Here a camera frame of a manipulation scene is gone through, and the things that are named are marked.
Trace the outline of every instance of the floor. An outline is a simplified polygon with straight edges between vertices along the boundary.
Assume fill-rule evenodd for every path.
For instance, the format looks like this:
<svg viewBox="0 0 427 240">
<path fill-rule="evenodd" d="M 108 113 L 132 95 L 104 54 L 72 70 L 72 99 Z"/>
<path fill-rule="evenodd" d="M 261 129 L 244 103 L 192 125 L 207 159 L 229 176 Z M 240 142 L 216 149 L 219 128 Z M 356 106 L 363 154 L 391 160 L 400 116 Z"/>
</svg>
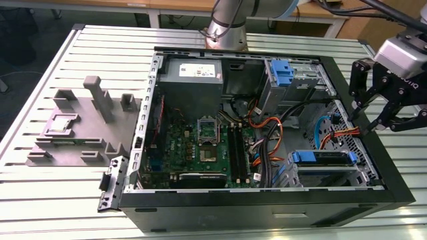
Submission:
<svg viewBox="0 0 427 240">
<path fill-rule="evenodd" d="M 9 129 L 73 25 L 80 23 L 136 27 L 139 22 L 140 27 L 149 27 L 149 19 L 144 14 L 135 16 L 132 13 L 63 10 L 61 19 L 56 20 L 49 9 L 33 9 L 32 16 L 39 29 L 39 32 L 28 38 L 36 51 L 35 61 L 16 66 L 0 58 L 0 79 L 8 86 L 7 92 L 0 94 L 0 140 Z M 199 30 L 207 27 L 209 22 L 211 19 L 208 17 L 161 16 L 161 28 L 164 29 Z M 245 27 L 248 33 L 270 33 L 267 21 L 248 20 Z"/>
</svg>

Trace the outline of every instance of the ram slot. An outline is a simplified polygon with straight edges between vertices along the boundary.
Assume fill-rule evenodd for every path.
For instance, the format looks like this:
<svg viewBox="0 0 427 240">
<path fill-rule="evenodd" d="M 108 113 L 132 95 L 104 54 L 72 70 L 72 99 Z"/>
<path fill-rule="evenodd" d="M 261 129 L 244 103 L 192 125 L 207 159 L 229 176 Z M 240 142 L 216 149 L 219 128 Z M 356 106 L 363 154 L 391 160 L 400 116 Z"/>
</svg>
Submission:
<svg viewBox="0 0 427 240">
<path fill-rule="evenodd" d="M 244 183 L 248 178 L 248 165 L 245 156 L 245 144 L 243 140 L 241 127 L 237 127 L 233 131 L 235 152 L 239 166 L 239 179 Z"/>
<path fill-rule="evenodd" d="M 235 141 L 235 127 L 231 125 L 227 129 L 228 137 L 228 160 L 229 160 L 229 169 L 231 169 L 231 180 L 237 182 L 239 179 L 239 164 L 236 158 L 236 141 Z"/>
</svg>

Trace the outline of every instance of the robotic arm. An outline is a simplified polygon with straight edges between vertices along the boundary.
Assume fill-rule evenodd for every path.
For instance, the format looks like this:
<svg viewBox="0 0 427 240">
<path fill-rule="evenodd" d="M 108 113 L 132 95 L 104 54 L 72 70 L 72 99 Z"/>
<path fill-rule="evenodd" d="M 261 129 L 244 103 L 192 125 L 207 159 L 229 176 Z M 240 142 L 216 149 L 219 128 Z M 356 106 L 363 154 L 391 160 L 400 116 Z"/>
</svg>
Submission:
<svg viewBox="0 0 427 240">
<path fill-rule="evenodd" d="M 354 9 L 332 9 L 322 0 L 315 0 L 335 15 L 383 18 L 406 25 L 406 30 L 386 40 L 375 57 L 352 63 L 348 94 L 354 97 L 354 112 L 350 120 L 382 96 L 387 100 L 378 118 L 366 132 L 390 128 L 394 132 L 427 127 L 427 5 L 420 11 L 422 19 L 412 17 L 379 2 L 360 0 L 367 4 Z M 208 48 L 244 50 L 247 47 L 245 18 L 288 16 L 298 0 L 217 0 L 212 21 L 205 36 Z M 378 10 L 378 13 L 355 13 Z M 372 86 L 367 88 L 368 71 L 372 71 Z M 406 106 L 419 106 L 418 116 L 398 117 Z"/>
</svg>

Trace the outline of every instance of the slotted metal worktable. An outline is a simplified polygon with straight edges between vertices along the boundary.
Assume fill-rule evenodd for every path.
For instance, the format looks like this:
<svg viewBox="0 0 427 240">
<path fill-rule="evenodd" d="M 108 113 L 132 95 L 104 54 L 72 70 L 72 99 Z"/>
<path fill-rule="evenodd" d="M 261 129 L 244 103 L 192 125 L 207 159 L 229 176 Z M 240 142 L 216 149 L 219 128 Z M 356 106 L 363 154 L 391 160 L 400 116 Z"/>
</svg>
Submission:
<svg viewBox="0 0 427 240">
<path fill-rule="evenodd" d="M 355 40 L 248 34 L 252 52 L 324 55 L 335 58 L 348 79 L 354 60 L 368 56 L 370 47 Z M 123 93 L 145 98 L 147 76 L 155 46 L 203 48 L 203 36 L 192 30 L 87 25 L 72 30 L 13 125 L 0 143 L 0 239 L 112 239 L 164 236 L 167 239 L 376 239 L 427 238 L 427 129 L 379 132 L 394 163 L 416 202 L 375 213 L 340 228 L 221 232 L 141 233 L 121 212 L 96 212 L 99 180 L 105 167 L 25 166 L 41 133 L 59 88 L 77 97 L 87 75 L 100 76 L 111 97 Z M 372 120 L 384 106 L 378 99 L 367 109 Z M 412 107 L 402 114 L 411 116 Z"/>
</svg>

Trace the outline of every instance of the open computer tower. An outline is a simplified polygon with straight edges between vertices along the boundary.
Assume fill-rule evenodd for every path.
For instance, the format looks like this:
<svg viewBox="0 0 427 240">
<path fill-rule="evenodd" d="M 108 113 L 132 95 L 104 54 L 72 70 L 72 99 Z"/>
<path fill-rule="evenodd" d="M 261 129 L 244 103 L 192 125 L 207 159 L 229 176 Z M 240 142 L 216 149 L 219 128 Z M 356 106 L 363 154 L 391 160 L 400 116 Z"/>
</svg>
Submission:
<svg viewBox="0 0 427 240">
<path fill-rule="evenodd" d="M 99 212 L 144 232 L 316 228 L 415 201 L 331 57 L 159 47 L 147 81 Z"/>
</svg>

